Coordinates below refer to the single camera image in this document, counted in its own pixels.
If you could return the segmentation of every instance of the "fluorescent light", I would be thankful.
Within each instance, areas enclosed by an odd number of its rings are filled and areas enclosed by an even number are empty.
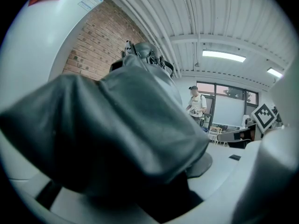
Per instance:
[[[211,50],[204,50],[202,52],[202,55],[203,56],[211,56],[211,57],[219,57],[219,58],[234,60],[234,61],[238,61],[238,62],[243,62],[246,59],[246,57],[243,57],[243,56],[237,56],[237,55],[233,55],[230,53],[211,51]]]
[[[281,77],[282,77],[282,74],[281,74],[281,73],[279,73],[279,72],[276,71],[276,70],[273,70],[272,68],[269,68],[269,69],[267,70],[267,72],[269,72],[269,73],[275,75],[275,76],[278,77],[278,78],[281,78]]]

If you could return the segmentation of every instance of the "sticker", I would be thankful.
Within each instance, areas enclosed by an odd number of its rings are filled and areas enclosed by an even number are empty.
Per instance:
[[[100,4],[103,0],[82,0],[78,3],[78,5],[82,8],[84,8],[86,11],[90,11],[95,6]]]
[[[252,116],[257,122],[257,125],[262,133],[264,133],[276,120],[275,114],[271,109],[268,108],[268,106],[266,106],[266,104],[257,107],[252,112]]]

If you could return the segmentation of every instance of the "tree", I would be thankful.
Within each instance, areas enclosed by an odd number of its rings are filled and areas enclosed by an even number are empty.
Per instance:
[[[239,89],[228,87],[228,89],[224,90],[223,92],[230,98],[234,98],[234,99],[242,98],[242,90]],[[246,94],[247,94],[247,102],[250,102],[251,94],[248,91],[246,92]]]

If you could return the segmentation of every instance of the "cap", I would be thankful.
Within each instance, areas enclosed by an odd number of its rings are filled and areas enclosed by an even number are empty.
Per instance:
[[[194,85],[194,86],[192,86],[192,87],[190,86],[190,87],[189,87],[189,90],[198,90],[198,88],[197,88],[197,86]]]

